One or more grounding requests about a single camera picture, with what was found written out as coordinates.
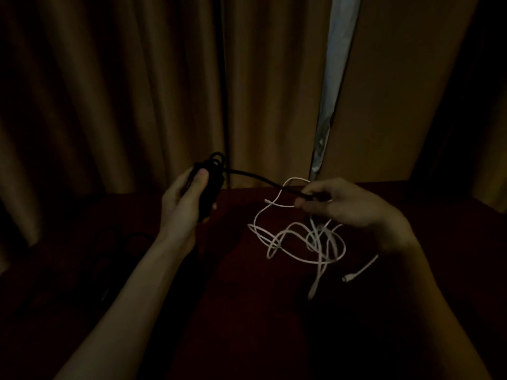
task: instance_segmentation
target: white cable connector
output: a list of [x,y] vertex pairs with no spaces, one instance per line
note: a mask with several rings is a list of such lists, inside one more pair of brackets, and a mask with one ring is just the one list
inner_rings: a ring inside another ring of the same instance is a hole
[[[291,177],[285,183],[283,183],[283,186],[285,186],[286,184],[288,184],[292,180],[300,180],[300,181],[309,182],[308,180],[300,178],[300,177]],[[282,191],[280,190],[278,192],[278,195],[276,196],[276,198],[273,201],[269,201],[267,199],[264,200],[266,202],[266,204],[268,204],[268,205],[265,206],[263,209],[261,209],[257,213],[257,215],[253,219],[253,224],[248,224],[248,228],[253,233],[255,233],[257,235],[259,240],[265,246],[268,247],[268,251],[266,253],[266,257],[268,259],[271,259],[275,255],[276,251],[281,249],[287,255],[289,255],[290,257],[292,257],[300,262],[306,262],[308,264],[317,264],[317,276],[315,277],[315,281],[313,282],[313,284],[310,288],[310,291],[308,292],[308,300],[310,300],[314,297],[315,292],[317,291],[318,283],[320,281],[320,278],[322,277],[322,275],[326,271],[327,265],[339,261],[345,255],[345,252],[347,250],[345,242],[343,241],[341,236],[335,232],[335,230],[338,229],[340,226],[342,226],[342,224],[338,224],[332,230],[330,230],[329,228],[327,228],[327,226],[329,225],[331,220],[328,220],[325,224],[319,224],[319,225],[315,226],[315,223],[313,222],[313,219],[310,216],[311,229],[309,229],[303,223],[294,222],[294,223],[290,223],[289,226],[285,230],[282,230],[282,231],[278,232],[276,235],[273,235],[269,231],[267,231],[264,228],[261,228],[257,225],[257,218],[259,217],[259,215],[263,211],[265,211],[266,209],[268,209],[272,205],[276,206],[276,207],[280,207],[280,208],[293,208],[294,207],[293,205],[276,204],[276,201],[280,197],[281,193],[282,193]],[[294,228],[295,226],[301,227],[304,230],[306,230],[306,232],[307,232],[306,236],[303,237],[301,234],[299,234],[298,232],[291,229],[291,228]],[[322,251],[322,243],[320,241],[320,237],[322,236],[323,233],[327,237],[326,252],[325,253],[323,253],[323,251]],[[285,236],[287,234],[294,235],[294,236],[298,237],[301,241],[303,241],[306,244],[306,248],[309,251],[313,251],[313,252],[317,253],[317,255],[318,255],[317,260],[316,261],[315,260],[305,260],[305,259],[302,259],[300,257],[293,255],[287,249],[284,249],[281,245],[282,245],[283,239],[285,238]],[[338,239],[343,246],[341,254],[338,254],[338,244],[337,244],[336,239]],[[333,252],[332,257],[330,257],[330,249],[329,249],[330,244],[331,244],[331,249]],[[342,280],[345,282],[353,280],[356,276],[358,276],[366,268],[368,268],[377,259],[377,257],[378,257],[378,255],[376,255],[368,264],[366,264],[358,272],[356,272],[354,274],[346,274],[342,278]]]

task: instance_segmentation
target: white cable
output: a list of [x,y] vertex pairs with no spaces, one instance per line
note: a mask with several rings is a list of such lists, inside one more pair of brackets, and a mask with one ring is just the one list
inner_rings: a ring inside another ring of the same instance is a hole
[[[300,177],[291,177],[285,183],[283,183],[283,186],[290,183],[292,180],[301,180],[301,181],[305,181],[305,182],[310,182],[310,181],[300,178]],[[294,207],[294,205],[276,204],[276,201],[280,197],[281,193],[282,193],[282,191],[280,190],[278,192],[278,195],[276,195],[276,197],[273,201],[269,201],[267,199],[264,200],[264,202],[268,205],[266,205],[263,209],[261,209],[257,213],[257,215],[253,219],[253,224],[248,224],[248,228],[253,233],[255,233],[257,235],[257,238],[265,246],[268,247],[268,251],[266,253],[266,257],[268,259],[273,258],[276,251],[280,249],[283,252],[285,252],[287,255],[289,255],[290,257],[296,259],[297,261],[317,265],[317,276],[315,277],[315,281],[313,282],[313,284],[310,288],[310,291],[308,292],[308,300],[310,300],[314,297],[315,292],[317,291],[318,283],[320,281],[320,278],[322,277],[322,275],[326,271],[327,265],[339,261],[345,255],[345,252],[347,250],[347,246],[345,245],[345,242],[343,241],[341,236],[335,232],[335,230],[338,229],[340,226],[342,226],[342,224],[338,224],[332,230],[330,230],[329,228],[327,228],[327,226],[329,225],[331,220],[328,220],[325,224],[319,224],[319,225],[315,226],[315,223],[313,222],[313,219],[310,216],[311,229],[309,229],[303,223],[294,222],[294,223],[290,223],[286,229],[278,232],[276,235],[270,233],[269,231],[267,231],[264,228],[257,225],[257,218],[259,217],[259,215],[263,211],[265,211],[266,209],[268,209],[272,205],[279,207],[279,208],[293,208]],[[296,232],[295,230],[292,230],[292,228],[294,228],[295,226],[301,227],[304,230],[306,230],[306,232],[307,232],[306,236],[303,237],[300,233]],[[325,253],[322,251],[322,243],[320,241],[320,237],[322,236],[322,234],[325,234],[327,237],[326,252]],[[317,253],[317,255],[318,255],[317,261],[305,260],[301,257],[293,255],[287,249],[284,249],[281,245],[282,245],[282,241],[286,235],[294,235],[297,238],[299,238],[301,241],[303,241],[306,244],[306,248],[309,251],[313,251],[313,252]],[[343,246],[343,250],[340,255],[338,254],[338,244],[336,242],[336,238],[338,240],[340,240],[340,242]],[[330,253],[329,245],[330,244],[331,244],[331,249],[332,249],[332,253],[333,253],[332,257],[330,257],[330,255],[329,255],[329,253]],[[359,270],[355,274],[346,274],[342,278],[342,280],[345,282],[353,280],[356,276],[358,276],[366,268],[368,268],[377,259],[377,257],[378,257],[378,255],[376,255],[368,264],[366,264],[361,270]]]

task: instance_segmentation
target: black cable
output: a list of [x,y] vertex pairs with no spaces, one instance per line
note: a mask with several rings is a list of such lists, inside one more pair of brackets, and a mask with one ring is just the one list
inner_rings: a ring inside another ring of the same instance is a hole
[[253,177],[254,179],[257,179],[257,180],[260,180],[262,182],[265,182],[266,184],[272,185],[275,188],[281,189],[282,191],[286,191],[286,192],[289,192],[289,193],[296,194],[297,196],[300,196],[300,197],[302,197],[302,198],[304,198],[306,200],[309,200],[309,201],[313,200],[313,195],[312,194],[306,194],[306,193],[302,193],[300,191],[296,191],[295,189],[291,189],[288,186],[283,186],[283,185],[277,184],[277,183],[275,183],[275,182],[273,182],[271,180],[268,180],[265,177],[256,175],[255,173],[238,171],[236,169],[225,169],[225,172],[232,173],[232,174],[235,174],[235,175],[242,175],[242,176],[247,176],[247,177]]

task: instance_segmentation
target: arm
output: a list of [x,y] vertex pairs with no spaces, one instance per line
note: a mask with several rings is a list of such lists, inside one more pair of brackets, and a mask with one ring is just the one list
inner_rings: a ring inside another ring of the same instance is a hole
[[380,255],[396,270],[392,322],[406,346],[418,345],[420,367],[431,378],[489,379],[484,363],[442,296],[408,220],[377,195],[343,179],[308,184],[305,193],[327,192],[329,202],[297,198],[295,206],[310,214],[363,229],[376,236]]
[[199,171],[179,199],[189,172],[177,178],[162,198],[161,229],[155,242],[56,379],[136,378],[164,298],[195,242],[199,197],[208,174],[206,170]]

